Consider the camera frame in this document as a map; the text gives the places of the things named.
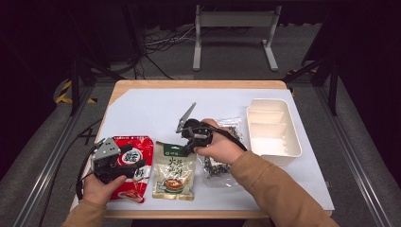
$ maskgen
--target person's left hand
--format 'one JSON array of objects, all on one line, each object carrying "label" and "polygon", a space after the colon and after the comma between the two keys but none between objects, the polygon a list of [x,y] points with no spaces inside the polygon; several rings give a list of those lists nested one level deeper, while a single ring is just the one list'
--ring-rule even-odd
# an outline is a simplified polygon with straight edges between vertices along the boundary
[{"label": "person's left hand", "polygon": [[82,198],[99,205],[106,205],[115,189],[126,180],[127,177],[123,175],[108,184],[104,184],[94,174],[90,174],[85,178]]}]

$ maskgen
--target dried food bag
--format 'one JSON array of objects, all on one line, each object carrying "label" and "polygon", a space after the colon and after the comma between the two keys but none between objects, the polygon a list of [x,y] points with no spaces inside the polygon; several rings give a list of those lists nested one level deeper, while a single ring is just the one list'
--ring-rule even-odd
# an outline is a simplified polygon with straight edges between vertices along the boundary
[{"label": "dried food bag", "polygon": [[192,201],[192,186],[196,170],[197,155],[183,155],[183,146],[156,142],[154,151],[154,178],[152,197]]},{"label": "dried food bag", "polygon": [[[217,121],[220,127],[226,127],[230,133],[242,144],[244,139],[240,133],[241,118],[227,118]],[[210,187],[232,187],[239,185],[236,179],[230,173],[230,165],[217,162],[211,157],[200,156],[200,162],[203,164],[204,179],[203,182]]]},{"label": "dried food bag", "polygon": [[148,136],[115,136],[113,140],[119,147],[132,144],[132,150],[120,154],[117,165],[133,165],[143,159],[146,163],[136,170],[132,179],[127,179],[113,192],[111,200],[129,199],[143,203],[153,160],[153,141]]}]

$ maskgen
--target black device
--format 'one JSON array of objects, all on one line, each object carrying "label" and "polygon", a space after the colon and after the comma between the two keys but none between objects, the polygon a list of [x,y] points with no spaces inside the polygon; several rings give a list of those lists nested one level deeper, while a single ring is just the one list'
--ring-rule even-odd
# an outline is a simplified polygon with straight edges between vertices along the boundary
[{"label": "black device", "polygon": [[[146,159],[142,159],[132,165],[120,166],[118,165],[117,159],[121,153],[126,153],[132,150],[131,144],[119,147],[112,138],[102,139],[100,142],[95,144],[84,162],[82,163],[80,172],[78,174],[76,192],[78,198],[82,199],[82,180],[89,174],[94,174],[103,183],[109,183],[115,178],[125,175],[127,178],[133,178],[136,170],[145,166]],[[91,172],[82,178],[83,171],[86,167],[88,159],[91,157]]]},{"label": "black device", "polygon": [[183,147],[183,154],[185,156],[188,156],[191,152],[194,153],[195,147],[206,147],[212,143],[213,131],[224,135],[244,151],[247,151],[245,146],[239,142],[239,140],[233,137],[228,131],[218,129],[197,119],[188,119],[196,104],[197,103],[194,102],[188,111],[183,115],[176,129],[176,133],[181,133],[183,138],[188,139],[188,143]]}]

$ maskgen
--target tan sleeve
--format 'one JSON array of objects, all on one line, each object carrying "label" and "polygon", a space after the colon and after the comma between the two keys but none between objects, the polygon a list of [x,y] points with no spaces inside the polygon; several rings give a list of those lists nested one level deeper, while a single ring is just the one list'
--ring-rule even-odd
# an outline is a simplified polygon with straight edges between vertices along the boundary
[{"label": "tan sleeve", "polygon": [[283,169],[251,151],[234,162],[231,173],[276,226],[338,226]]},{"label": "tan sleeve", "polygon": [[63,227],[100,227],[103,226],[104,215],[106,214],[106,206],[98,205],[90,201],[79,201],[68,215]]}]

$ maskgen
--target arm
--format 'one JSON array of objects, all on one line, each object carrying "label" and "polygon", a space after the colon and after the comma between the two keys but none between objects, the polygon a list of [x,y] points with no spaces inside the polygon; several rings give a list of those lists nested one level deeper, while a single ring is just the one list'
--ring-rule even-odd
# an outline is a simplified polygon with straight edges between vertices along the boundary
[{"label": "arm", "polygon": [[102,226],[106,214],[106,204],[110,196],[126,179],[126,176],[120,176],[114,181],[104,184],[95,175],[90,174],[85,178],[82,200],[70,212],[62,226]]},{"label": "arm", "polygon": [[[214,120],[203,122],[219,128]],[[338,226],[283,169],[243,151],[224,136],[214,132],[210,146],[195,151],[231,165],[232,175],[276,226]]]}]

